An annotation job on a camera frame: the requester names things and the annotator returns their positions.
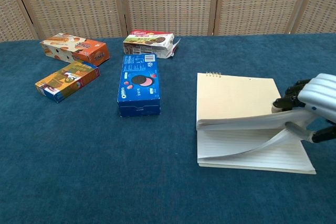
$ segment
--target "table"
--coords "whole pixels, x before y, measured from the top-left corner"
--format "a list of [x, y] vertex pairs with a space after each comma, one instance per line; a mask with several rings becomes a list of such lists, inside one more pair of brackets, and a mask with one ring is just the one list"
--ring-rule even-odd
[[34, 83], [67, 63], [36, 40], [0, 44], [0, 223], [336, 223], [336, 140], [304, 143], [317, 175], [301, 175], [200, 168], [195, 131], [198, 72], [284, 94], [336, 74], [336, 34], [182, 37], [158, 62], [161, 115], [137, 118], [118, 112], [123, 39], [98, 40], [112, 58], [59, 104]]

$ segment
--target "cookie box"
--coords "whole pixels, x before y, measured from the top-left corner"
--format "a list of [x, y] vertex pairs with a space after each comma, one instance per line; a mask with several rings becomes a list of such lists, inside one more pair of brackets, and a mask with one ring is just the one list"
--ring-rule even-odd
[[123, 49], [127, 55], [152, 54], [158, 58], [173, 56], [177, 46], [173, 44], [174, 34], [163, 31], [133, 30], [124, 40]]
[[56, 34], [40, 44], [46, 56], [65, 62], [83, 60], [98, 66], [110, 58], [105, 43], [69, 34]]
[[59, 103], [100, 76], [95, 65], [74, 61], [35, 83], [37, 91]]
[[117, 102], [121, 116], [160, 114], [159, 72], [155, 54], [124, 56]]

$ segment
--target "wicker screen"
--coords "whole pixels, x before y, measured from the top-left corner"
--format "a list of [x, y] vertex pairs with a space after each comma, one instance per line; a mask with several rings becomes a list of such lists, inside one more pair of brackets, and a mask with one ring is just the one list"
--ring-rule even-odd
[[0, 17], [0, 41], [34, 39], [34, 29], [21, 0], [0, 0]]
[[215, 35], [285, 33], [297, 0], [218, 0]]
[[297, 33], [335, 33], [336, 0], [309, 0]]
[[121, 0], [23, 0], [39, 38], [59, 32], [81, 37], [126, 35]]
[[124, 0], [128, 32], [170, 31], [176, 35], [213, 32], [216, 0]]

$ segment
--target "notebook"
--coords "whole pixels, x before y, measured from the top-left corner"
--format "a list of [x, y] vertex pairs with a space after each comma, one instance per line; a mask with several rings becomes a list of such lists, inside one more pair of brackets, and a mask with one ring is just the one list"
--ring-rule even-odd
[[199, 166], [316, 174], [301, 139], [285, 123], [306, 127], [304, 109], [272, 113], [280, 97], [273, 79], [197, 74]]

